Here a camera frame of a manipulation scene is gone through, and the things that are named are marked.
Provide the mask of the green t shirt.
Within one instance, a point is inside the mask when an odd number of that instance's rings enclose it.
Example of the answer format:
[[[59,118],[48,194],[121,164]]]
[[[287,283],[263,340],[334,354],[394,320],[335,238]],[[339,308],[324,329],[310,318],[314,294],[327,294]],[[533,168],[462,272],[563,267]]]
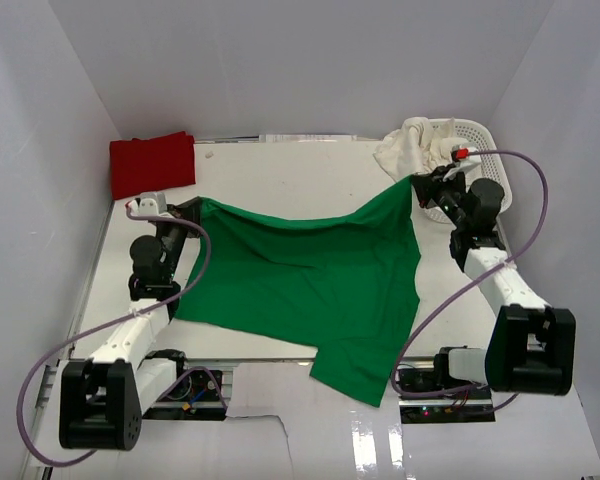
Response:
[[[211,198],[179,320],[316,349],[311,376],[379,406],[419,307],[420,250],[402,180],[335,218],[290,220]]]

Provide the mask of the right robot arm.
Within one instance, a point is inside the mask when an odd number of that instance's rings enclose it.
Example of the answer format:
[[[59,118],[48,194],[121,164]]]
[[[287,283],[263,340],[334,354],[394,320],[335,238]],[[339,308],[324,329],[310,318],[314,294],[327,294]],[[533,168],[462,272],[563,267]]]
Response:
[[[444,347],[435,358],[433,390],[452,399],[468,382],[498,392],[564,396],[572,385],[576,321],[553,308],[511,264],[496,231],[504,190],[488,178],[471,185],[463,174],[411,179],[418,202],[439,208],[454,225],[450,253],[460,270],[477,282],[496,321],[487,348]]]

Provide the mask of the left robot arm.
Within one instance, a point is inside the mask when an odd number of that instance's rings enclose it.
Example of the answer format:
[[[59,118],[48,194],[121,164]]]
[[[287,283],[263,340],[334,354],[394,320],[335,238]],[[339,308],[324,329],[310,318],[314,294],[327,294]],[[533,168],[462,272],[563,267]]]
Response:
[[[144,193],[126,206],[133,220],[154,225],[152,235],[129,248],[127,320],[84,359],[71,360],[60,381],[59,443],[65,449],[129,451],[137,443],[142,416],[164,394],[185,396],[191,374],[176,350],[155,352],[158,334],[173,320],[183,288],[175,279],[185,242],[206,240],[202,200],[167,203],[161,192]]]

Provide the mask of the cream white t shirt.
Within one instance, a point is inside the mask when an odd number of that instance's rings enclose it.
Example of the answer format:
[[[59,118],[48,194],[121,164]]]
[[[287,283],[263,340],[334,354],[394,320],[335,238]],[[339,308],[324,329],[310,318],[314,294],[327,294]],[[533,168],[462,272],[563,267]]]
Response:
[[[426,117],[411,117],[400,129],[384,137],[373,157],[381,169],[398,182],[449,164],[452,150],[467,143],[466,138],[456,135],[453,118],[435,127]]]

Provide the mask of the folded red t shirt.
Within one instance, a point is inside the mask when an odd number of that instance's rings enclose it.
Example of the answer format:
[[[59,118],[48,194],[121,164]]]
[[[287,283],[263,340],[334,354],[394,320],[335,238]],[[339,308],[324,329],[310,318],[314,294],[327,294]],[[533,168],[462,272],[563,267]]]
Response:
[[[194,185],[195,139],[185,131],[109,145],[110,189],[120,200],[145,192]]]

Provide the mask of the white perforated plastic basket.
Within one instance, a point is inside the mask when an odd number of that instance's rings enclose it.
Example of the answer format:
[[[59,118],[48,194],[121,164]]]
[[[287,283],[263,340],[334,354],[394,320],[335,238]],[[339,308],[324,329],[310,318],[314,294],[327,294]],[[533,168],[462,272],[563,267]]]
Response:
[[[448,164],[453,147],[467,147],[472,151],[496,148],[489,130],[473,120],[438,118],[430,119],[430,124],[432,138],[422,149],[422,165],[426,173],[430,173],[437,166]],[[480,164],[466,173],[467,187],[480,178],[488,178],[500,184],[504,190],[501,212],[508,210],[512,204],[512,192],[499,155],[481,155]]]

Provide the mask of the paper label strip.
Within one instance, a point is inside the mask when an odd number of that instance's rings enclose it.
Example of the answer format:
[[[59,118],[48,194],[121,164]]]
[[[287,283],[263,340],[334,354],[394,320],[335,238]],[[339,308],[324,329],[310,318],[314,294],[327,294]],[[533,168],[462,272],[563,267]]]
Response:
[[[261,134],[260,143],[354,142],[356,135],[347,134]]]

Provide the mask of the white paper front cover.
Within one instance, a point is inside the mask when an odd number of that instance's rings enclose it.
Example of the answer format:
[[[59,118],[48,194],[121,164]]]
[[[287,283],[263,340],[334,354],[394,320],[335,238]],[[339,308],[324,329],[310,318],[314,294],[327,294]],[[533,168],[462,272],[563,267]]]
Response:
[[[222,421],[146,420],[135,448],[85,458],[44,409],[37,447],[55,479],[580,479],[600,459],[576,393],[522,396],[491,422],[402,424],[311,379],[304,366],[243,364]]]

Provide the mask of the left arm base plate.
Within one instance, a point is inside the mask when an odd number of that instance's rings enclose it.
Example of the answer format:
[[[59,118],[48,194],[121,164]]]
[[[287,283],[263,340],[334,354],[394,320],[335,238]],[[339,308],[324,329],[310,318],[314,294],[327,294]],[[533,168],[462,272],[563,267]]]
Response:
[[[160,399],[143,416],[144,420],[224,421],[226,408],[221,399],[229,400],[223,391],[224,372],[211,369],[193,371],[172,393]]]

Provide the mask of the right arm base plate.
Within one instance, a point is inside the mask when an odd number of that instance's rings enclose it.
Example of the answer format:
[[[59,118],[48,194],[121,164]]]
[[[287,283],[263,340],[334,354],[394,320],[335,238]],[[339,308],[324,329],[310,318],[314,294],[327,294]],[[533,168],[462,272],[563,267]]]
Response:
[[[400,367],[397,379],[399,386],[410,393],[467,385],[456,380],[439,384],[432,367],[409,364]],[[492,395],[486,388],[416,399],[402,396],[399,400],[403,425],[489,423],[495,421],[493,407]]]

